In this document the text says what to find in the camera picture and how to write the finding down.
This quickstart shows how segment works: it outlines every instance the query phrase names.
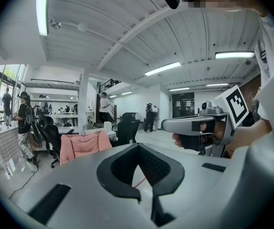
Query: railing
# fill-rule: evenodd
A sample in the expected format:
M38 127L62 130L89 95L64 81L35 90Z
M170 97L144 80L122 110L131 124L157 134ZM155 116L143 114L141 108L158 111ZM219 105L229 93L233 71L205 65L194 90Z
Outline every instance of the railing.
M110 79L107 82L105 82L104 84L100 85L99 87L99 93L104 92L106 89L119 84L121 81L118 80L114 80L114 79Z
M44 82L57 82L57 83L69 83L69 84L75 84L74 82L63 82L63 81L43 80L43 79L31 79L31 81L44 81Z
M109 105L108 109L110 110L111 116L114 118L114 122L117 123L117 105Z

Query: pink chair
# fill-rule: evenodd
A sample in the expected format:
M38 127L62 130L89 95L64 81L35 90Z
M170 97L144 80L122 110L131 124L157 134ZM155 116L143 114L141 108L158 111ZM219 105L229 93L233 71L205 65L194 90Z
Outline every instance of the pink chair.
M63 165L72 159L110 149L111 147L106 132L89 135L62 135L60 164Z

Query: black door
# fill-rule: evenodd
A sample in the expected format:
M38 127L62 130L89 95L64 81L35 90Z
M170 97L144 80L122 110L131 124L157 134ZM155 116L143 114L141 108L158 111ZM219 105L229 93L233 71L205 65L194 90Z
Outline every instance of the black door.
M172 118L195 115L194 93L173 94L172 105Z

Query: camouflage pants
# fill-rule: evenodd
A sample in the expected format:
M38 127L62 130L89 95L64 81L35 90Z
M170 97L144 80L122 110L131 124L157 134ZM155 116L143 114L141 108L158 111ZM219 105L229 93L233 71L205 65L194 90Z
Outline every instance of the camouflage pants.
M21 150L27 155L28 158L33 158L34 154L30 144L30 131L23 134L18 134L18 143Z

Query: cable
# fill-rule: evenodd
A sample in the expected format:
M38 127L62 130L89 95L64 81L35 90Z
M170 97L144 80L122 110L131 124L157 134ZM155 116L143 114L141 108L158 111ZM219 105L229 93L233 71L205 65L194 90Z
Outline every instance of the cable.
M31 173L33 173L32 176L34 176L36 172L38 172L38 168L37 168L37 171L35 171L35 170L32 170L32 171L31 171ZM11 197L14 195L14 193L16 193L16 192L19 191L19 190L22 190L22 189L24 188L24 186L27 185L27 183L31 180L32 176L30 176L29 180L22 186L22 188L19 188L19 189L15 190L15 191L12 193L12 195L9 197L9 199L11 199Z

